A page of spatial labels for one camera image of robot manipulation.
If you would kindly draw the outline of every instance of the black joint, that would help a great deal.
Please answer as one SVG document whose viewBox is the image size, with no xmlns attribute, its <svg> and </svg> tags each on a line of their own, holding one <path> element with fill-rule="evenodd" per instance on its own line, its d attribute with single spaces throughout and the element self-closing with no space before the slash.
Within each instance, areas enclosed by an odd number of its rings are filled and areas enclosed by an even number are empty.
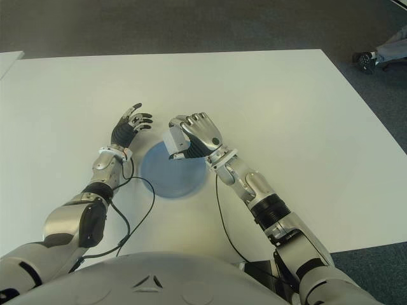
<svg viewBox="0 0 407 305">
<path fill-rule="evenodd" d="M 102 240 L 106 212 L 106 207 L 97 202 L 86 206 L 79 224 L 79 247 L 94 247 Z"/>
<path fill-rule="evenodd" d="M 68 233 L 55 233 L 48 235 L 44 241 L 37 242 L 36 244 L 52 248 L 67 245 L 73 238 L 74 236 Z"/>
<path fill-rule="evenodd" d="M 251 212 L 256 223 L 265 230 L 291 211 L 277 194 L 272 194 L 252 207 Z"/>
<path fill-rule="evenodd" d="M 299 267 L 296 271 L 296 274 L 300 280 L 303 279 L 303 277 L 311 270 L 313 270 L 316 267 L 323 267 L 325 266 L 324 263 L 321 261 L 321 259 L 310 259 L 301 267 Z"/>
<path fill-rule="evenodd" d="M 7 288 L 0 290 L 0 304 L 4 304 L 5 302 L 18 297 L 20 294 L 14 288 Z"/>
<path fill-rule="evenodd" d="M 101 182 L 94 182 L 89 184 L 82 191 L 82 193 L 94 193 L 105 199 L 107 202 L 109 202 L 111 198 L 113 198 L 113 190 L 111 189 L 111 187 Z"/>
<path fill-rule="evenodd" d="M 38 287 L 43 284 L 43 281 L 41 281 L 41 278 L 39 277 L 37 271 L 35 271 L 35 269 L 33 267 L 28 265 L 26 262 L 21 262 L 18 265 L 21 268 L 23 268 L 31 276 L 32 280 L 35 283 L 35 286 L 33 288 Z"/>
</svg>

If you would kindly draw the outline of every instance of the jeans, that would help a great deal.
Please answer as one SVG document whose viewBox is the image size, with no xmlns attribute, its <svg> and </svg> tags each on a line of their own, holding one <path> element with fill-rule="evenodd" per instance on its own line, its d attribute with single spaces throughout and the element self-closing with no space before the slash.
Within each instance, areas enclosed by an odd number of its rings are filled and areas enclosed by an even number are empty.
<svg viewBox="0 0 407 305">
<path fill-rule="evenodd" d="M 407 57 L 407 25 L 376 49 L 378 62 Z"/>
</svg>

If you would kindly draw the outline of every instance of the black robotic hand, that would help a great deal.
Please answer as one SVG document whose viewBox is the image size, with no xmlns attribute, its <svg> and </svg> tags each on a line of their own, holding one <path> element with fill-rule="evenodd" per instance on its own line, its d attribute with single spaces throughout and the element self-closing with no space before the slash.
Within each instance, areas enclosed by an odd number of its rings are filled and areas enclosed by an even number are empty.
<svg viewBox="0 0 407 305">
<path fill-rule="evenodd" d="M 191 116 L 177 116 L 171 119 L 169 126 L 178 126 L 190 139 L 188 149 L 179 152 L 184 158 L 200 158 L 211 155 L 222 146 L 222 135 L 204 112 Z"/>
<path fill-rule="evenodd" d="M 140 130 L 151 129 L 151 126 L 148 124 L 153 122 L 150 120 L 153 117 L 152 115 L 148 113 L 134 113 L 140 107 L 141 103 L 135 104 L 120 118 L 113 129 L 111 144 L 128 148 Z"/>
</svg>

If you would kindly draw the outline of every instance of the sneaker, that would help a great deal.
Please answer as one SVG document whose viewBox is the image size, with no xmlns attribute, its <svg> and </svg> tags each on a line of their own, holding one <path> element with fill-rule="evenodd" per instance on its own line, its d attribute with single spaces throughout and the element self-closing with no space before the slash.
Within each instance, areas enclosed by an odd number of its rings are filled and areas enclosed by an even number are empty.
<svg viewBox="0 0 407 305">
<path fill-rule="evenodd" d="M 356 67 L 365 74 L 373 74 L 376 67 L 376 60 L 371 58 L 370 52 L 354 53 L 352 62 Z"/>
</svg>

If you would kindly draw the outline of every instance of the person's leg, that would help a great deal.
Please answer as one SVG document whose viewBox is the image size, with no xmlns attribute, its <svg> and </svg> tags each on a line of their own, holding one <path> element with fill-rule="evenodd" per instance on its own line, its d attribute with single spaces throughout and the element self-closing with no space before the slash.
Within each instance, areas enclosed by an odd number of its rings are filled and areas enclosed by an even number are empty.
<svg viewBox="0 0 407 305">
<path fill-rule="evenodd" d="M 407 39 L 385 43 L 376 49 L 378 62 L 388 62 L 389 60 L 404 58 L 407 57 Z"/>
<path fill-rule="evenodd" d="M 407 39 L 407 25 L 402 27 L 401 30 L 399 30 L 392 37 L 390 37 L 390 39 L 388 41 L 386 41 L 384 44 L 393 43 L 395 41 L 399 41 L 399 40 L 403 40 L 403 39 Z"/>
<path fill-rule="evenodd" d="M 376 49 L 376 52 L 362 52 L 352 55 L 353 63 L 363 73 L 372 74 L 376 64 L 380 62 L 407 57 L 407 25 Z"/>
</svg>

